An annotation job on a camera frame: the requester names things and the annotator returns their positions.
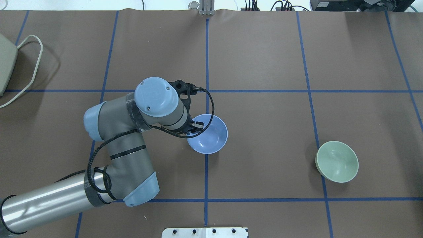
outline metal bracket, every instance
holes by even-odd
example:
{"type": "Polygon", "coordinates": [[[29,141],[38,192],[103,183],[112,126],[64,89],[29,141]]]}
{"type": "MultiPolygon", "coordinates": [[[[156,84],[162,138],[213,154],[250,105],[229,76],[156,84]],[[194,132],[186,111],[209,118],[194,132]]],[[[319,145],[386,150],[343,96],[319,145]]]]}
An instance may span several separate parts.
{"type": "Polygon", "coordinates": [[[246,227],[167,228],[162,238],[248,238],[246,227]]]}
{"type": "Polygon", "coordinates": [[[200,0],[200,15],[214,15],[214,0],[200,0]]]}

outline silver cylinder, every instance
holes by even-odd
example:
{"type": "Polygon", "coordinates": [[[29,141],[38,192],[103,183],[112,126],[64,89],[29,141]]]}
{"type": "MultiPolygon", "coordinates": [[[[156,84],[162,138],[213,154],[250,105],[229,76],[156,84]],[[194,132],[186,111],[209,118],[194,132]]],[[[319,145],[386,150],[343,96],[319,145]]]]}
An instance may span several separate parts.
{"type": "Polygon", "coordinates": [[[183,118],[185,111],[187,111],[187,109],[185,108],[182,101],[179,99],[176,109],[167,116],[154,117],[154,116],[149,116],[149,115],[147,115],[143,112],[141,112],[141,115],[143,116],[144,120],[149,125],[159,123],[159,124],[164,125],[164,126],[169,126],[169,125],[173,125],[175,123],[178,123],[179,121],[183,121],[185,123],[185,121],[187,120],[186,115],[183,118]]]}
{"type": "MultiPolygon", "coordinates": [[[[1,207],[5,225],[21,233],[93,208],[85,194],[84,175],[7,199],[1,207]]],[[[104,189],[103,175],[96,173],[94,179],[96,185],[104,189]]],[[[102,199],[113,201],[107,194],[102,194],[102,199]]]]}

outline white device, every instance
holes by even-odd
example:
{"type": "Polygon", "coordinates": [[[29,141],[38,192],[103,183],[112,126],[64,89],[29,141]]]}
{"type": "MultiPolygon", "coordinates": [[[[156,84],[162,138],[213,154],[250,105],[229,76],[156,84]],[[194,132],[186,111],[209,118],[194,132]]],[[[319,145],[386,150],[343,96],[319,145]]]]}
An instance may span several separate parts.
{"type": "Polygon", "coordinates": [[[0,34],[0,96],[3,96],[15,67],[18,48],[0,34]]]}
{"type": "Polygon", "coordinates": [[[0,34],[0,96],[3,96],[4,91],[6,90],[7,84],[9,83],[10,77],[13,72],[13,68],[15,67],[16,58],[18,56],[18,49],[22,47],[26,41],[30,38],[34,37],[40,43],[40,54],[38,55],[37,63],[35,64],[34,73],[32,74],[31,81],[29,84],[23,88],[18,94],[16,94],[12,99],[6,102],[3,105],[0,105],[0,108],[3,108],[9,104],[11,104],[16,98],[18,98],[21,94],[24,93],[34,82],[35,75],[37,74],[38,66],[40,64],[41,55],[43,54],[43,43],[41,40],[34,36],[29,35],[25,38],[18,46],[15,46],[12,42],[10,42],[6,37],[0,34]]]}
{"type": "Polygon", "coordinates": [[[248,238],[246,227],[166,228],[162,238],[248,238]]]}

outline black electronic device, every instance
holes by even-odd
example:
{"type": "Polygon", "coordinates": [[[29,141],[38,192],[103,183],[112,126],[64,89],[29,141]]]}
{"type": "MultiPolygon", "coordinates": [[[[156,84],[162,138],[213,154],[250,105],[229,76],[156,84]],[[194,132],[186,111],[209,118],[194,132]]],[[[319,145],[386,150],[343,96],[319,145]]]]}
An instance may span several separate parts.
{"type": "Polygon", "coordinates": [[[404,12],[414,0],[310,0],[313,11],[404,12]]]}

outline blue tape line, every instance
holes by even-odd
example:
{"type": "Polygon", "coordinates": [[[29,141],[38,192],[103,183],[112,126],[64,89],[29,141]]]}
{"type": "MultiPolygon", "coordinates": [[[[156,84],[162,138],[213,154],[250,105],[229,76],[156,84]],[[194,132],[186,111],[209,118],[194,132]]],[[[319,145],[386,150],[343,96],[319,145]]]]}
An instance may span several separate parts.
{"type": "Polygon", "coordinates": [[[324,198],[210,198],[209,202],[324,202],[324,198]]]}
{"type": "Polygon", "coordinates": [[[107,75],[109,74],[110,58],[112,58],[113,43],[115,41],[115,33],[116,33],[116,25],[118,24],[118,17],[119,17],[119,11],[116,11],[115,24],[113,26],[112,40],[110,41],[109,56],[107,57],[106,72],[104,73],[103,88],[102,88],[102,95],[100,97],[100,103],[103,102],[104,91],[106,89],[107,75]]]}
{"type": "Polygon", "coordinates": [[[16,39],[16,42],[15,42],[16,46],[18,45],[19,40],[20,40],[21,35],[22,35],[22,32],[24,31],[24,27],[25,27],[25,24],[26,24],[26,20],[28,19],[28,15],[29,15],[29,11],[27,11],[27,13],[25,14],[24,21],[22,22],[21,30],[19,31],[18,38],[16,39]]]}
{"type": "Polygon", "coordinates": [[[209,155],[205,155],[204,161],[204,227],[209,219],[209,155]]]}
{"type": "Polygon", "coordinates": [[[206,19],[206,89],[209,89],[209,18],[206,19]]]}
{"type": "MultiPolygon", "coordinates": [[[[209,19],[206,19],[206,89],[209,89],[209,19]]],[[[206,114],[209,113],[209,97],[206,95],[206,114]]]]}
{"type": "MultiPolygon", "coordinates": [[[[124,202],[122,199],[116,200],[114,202],[124,202]]],[[[148,201],[150,203],[160,203],[160,202],[204,202],[203,198],[170,198],[170,199],[151,199],[148,201]]]]}
{"type": "Polygon", "coordinates": [[[297,25],[298,25],[299,42],[300,42],[300,45],[301,45],[302,62],[304,64],[305,81],[307,83],[308,101],[310,102],[311,118],[313,119],[314,139],[316,141],[317,148],[319,148],[320,147],[320,145],[319,145],[319,136],[317,134],[316,118],[314,116],[313,100],[311,98],[310,81],[308,79],[307,63],[305,61],[305,52],[304,52],[304,44],[302,42],[301,26],[300,26],[300,22],[299,22],[298,12],[296,12],[296,14],[297,14],[297,25]]]}
{"type": "MultiPolygon", "coordinates": [[[[206,19],[206,89],[209,89],[209,18],[206,19]]],[[[209,114],[209,97],[206,95],[206,113],[209,114]]],[[[209,155],[204,155],[204,227],[209,220],[209,155]]]]}
{"type": "Polygon", "coordinates": [[[388,28],[389,28],[389,34],[391,35],[392,44],[394,46],[399,65],[401,67],[402,75],[404,76],[405,84],[407,85],[408,92],[410,93],[410,98],[411,98],[411,101],[413,103],[414,110],[416,112],[417,120],[419,121],[419,124],[420,124],[420,129],[423,131],[423,122],[421,120],[419,110],[417,109],[417,105],[416,105],[416,102],[414,100],[413,92],[411,91],[410,83],[408,82],[407,74],[405,73],[404,65],[402,64],[402,60],[401,60],[401,57],[400,57],[399,52],[398,52],[398,48],[397,48],[396,43],[395,43],[394,34],[392,33],[391,23],[389,21],[389,16],[388,16],[387,11],[385,11],[385,17],[386,17],[386,22],[387,22],[388,28]]]}
{"type": "Polygon", "coordinates": [[[347,197],[328,198],[329,202],[354,202],[354,201],[423,201],[423,197],[347,197]]]}
{"type": "MultiPolygon", "coordinates": [[[[6,92],[20,92],[21,89],[8,89],[6,92]]],[[[101,89],[27,89],[25,92],[53,92],[53,93],[100,93],[101,89]]]]}
{"type": "MultiPolygon", "coordinates": [[[[301,45],[302,62],[304,64],[305,81],[307,83],[307,90],[308,90],[308,100],[310,102],[311,118],[313,119],[314,139],[316,140],[316,146],[317,146],[317,149],[318,149],[318,148],[320,148],[319,135],[317,133],[316,117],[314,115],[313,99],[311,97],[310,81],[309,81],[309,78],[308,78],[307,62],[305,60],[304,44],[303,44],[303,41],[302,41],[301,24],[299,22],[298,12],[296,12],[296,15],[297,15],[299,42],[300,42],[300,45],[301,45]]],[[[323,186],[324,198],[327,199],[326,183],[325,183],[323,176],[322,176],[322,186],[323,186]]],[[[326,205],[327,223],[328,223],[328,226],[329,226],[329,235],[330,235],[330,238],[333,238],[332,219],[330,217],[329,203],[327,201],[325,201],[325,205],[326,205]]]]}
{"type": "Polygon", "coordinates": [[[81,221],[82,221],[82,213],[80,213],[79,216],[78,216],[78,223],[77,223],[77,230],[75,232],[75,238],[79,237],[79,230],[81,228],[81,221]]]}
{"type": "Polygon", "coordinates": [[[408,93],[408,90],[325,90],[312,89],[312,93],[408,93]]]}
{"type": "MultiPolygon", "coordinates": [[[[423,197],[341,197],[341,198],[209,198],[207,202],[371,202],[371,201],[423,201],[423,197]]],[[[203,198],[152,199],[161,202],[205,202],[203,198]]]]}

